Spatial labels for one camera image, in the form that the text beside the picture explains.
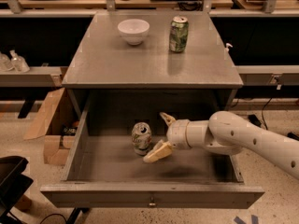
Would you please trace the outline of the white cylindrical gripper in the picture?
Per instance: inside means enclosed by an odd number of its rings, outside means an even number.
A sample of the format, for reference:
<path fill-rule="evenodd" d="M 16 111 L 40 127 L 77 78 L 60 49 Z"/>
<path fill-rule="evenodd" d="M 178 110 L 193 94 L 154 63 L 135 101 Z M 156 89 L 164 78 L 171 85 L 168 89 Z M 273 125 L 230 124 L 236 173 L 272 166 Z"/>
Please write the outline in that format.
<path fill-rule="evenodd" d="M 188 119 L 176 120 L 164 112 L 159 113 L 168 127 L 166 137 L 168 142 L 160 140 L 153 149 L 143 158 L 145 163 L 153 163 L 172 154 L 173 149 L 190 149 L 187 141 Z"/>

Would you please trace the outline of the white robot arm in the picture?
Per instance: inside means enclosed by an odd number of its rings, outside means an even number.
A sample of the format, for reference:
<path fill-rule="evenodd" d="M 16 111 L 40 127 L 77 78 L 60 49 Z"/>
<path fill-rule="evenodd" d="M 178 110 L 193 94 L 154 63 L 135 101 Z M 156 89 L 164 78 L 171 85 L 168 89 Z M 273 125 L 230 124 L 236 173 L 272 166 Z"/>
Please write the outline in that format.
<path fill-rule="evenodd" d="M 200 147 L 211 153 L 235 155 L 246 148 L 276 165 L 287 174 L 299 178 L 299 142 L 262 129 L 238 115 L 218 111 L 209 120 L 174 119 L 160 113 L 168 126 L 166 138 L 160 140 L 143 158 L 151 163 L 170 156 L 174 149 Z"/>

